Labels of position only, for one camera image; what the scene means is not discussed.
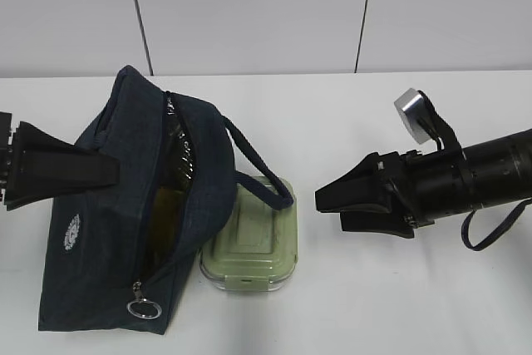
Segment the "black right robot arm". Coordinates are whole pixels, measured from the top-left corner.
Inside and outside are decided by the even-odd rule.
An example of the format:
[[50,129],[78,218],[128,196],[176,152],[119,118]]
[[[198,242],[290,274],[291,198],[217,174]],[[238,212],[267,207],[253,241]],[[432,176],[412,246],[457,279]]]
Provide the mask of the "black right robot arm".
[[342,230],[396,235],[438,219],[515,201],[531,202],[531,132],[428,154],[373,152],[316,190],[321,213],[337,213]]

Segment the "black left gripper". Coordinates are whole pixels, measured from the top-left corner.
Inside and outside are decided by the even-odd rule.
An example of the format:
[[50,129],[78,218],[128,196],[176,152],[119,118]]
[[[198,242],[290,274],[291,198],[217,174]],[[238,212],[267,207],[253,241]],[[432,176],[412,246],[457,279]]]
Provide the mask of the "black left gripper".
[[120,182],[120,162],[48,135],[1,112],[1,201],[10,210]]

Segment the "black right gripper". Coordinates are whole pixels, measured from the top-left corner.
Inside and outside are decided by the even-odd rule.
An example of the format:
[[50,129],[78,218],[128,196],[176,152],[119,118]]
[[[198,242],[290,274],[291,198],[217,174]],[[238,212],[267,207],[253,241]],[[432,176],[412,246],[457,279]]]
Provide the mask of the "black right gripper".
[[315,192],[316,209],[340,213],[342,231],[413,239],[412,226],[472,211],[472,177],[458,146],[429,154],[371,153]]

